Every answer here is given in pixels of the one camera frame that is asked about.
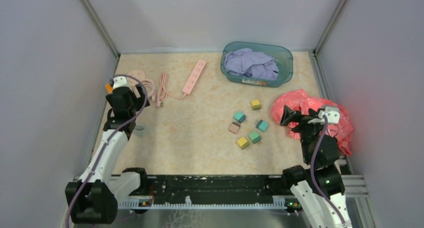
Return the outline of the pink brown charger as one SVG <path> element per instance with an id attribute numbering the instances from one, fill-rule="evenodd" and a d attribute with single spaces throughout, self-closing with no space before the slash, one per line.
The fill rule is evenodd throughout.
<path id="1" fill-rule="evenodd" d="M 241 124 L 238 122 L 232 122 L 229 127 L 228 127 L 228 131 L 232 134 L 237 134 L 239 132 L 241 128 Z"/>

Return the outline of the orange power strip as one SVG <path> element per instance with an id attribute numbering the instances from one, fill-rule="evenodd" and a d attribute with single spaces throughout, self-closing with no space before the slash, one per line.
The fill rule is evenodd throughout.
<path id="1" fill-rule="evenodd" d="M 136 136 L 143 136 L 145 132 L 146 128 L 141 124 L 137 124 L 132 131 L 132 133 Z"/>

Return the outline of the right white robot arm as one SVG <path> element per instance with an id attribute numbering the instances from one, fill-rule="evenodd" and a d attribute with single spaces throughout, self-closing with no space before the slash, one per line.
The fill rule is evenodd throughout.
<path id="1" fill-rule="evenodd" d="M 300 202 L 313 228 L 352 227 L 346 189 L 336 167 L 338 140 L 329 130 L 329 125 L 337 125 L 340 119 L 340 110 L 335 106 L 310 109 L 308 114 L 283 107 L 280 125 L 297 124 L 291 131 L 300 135 L 303 162 L 309 168 L 296 165 L 283 170 L 281 187 Z"/>

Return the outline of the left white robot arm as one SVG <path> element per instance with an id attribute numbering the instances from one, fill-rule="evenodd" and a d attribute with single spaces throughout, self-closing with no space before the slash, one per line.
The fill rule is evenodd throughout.
<path id="1" fill-rule="evenodd" d="M 142 176 L 142 168 L 127 168 L 116 181 L 112 171 L 122 150 L 136 127 L 136 118 L 150 105 L 146 89 L 136 85 L 138 95 L 127 85 L 115 85 L 106 100 L 110 105 L 103 126 L 101 142 L 83 174 L 65 187 L 68 211 L 64 225 L 111 224 L 119 203 L 130 193 L 144 195 L 150 181 Z"/>

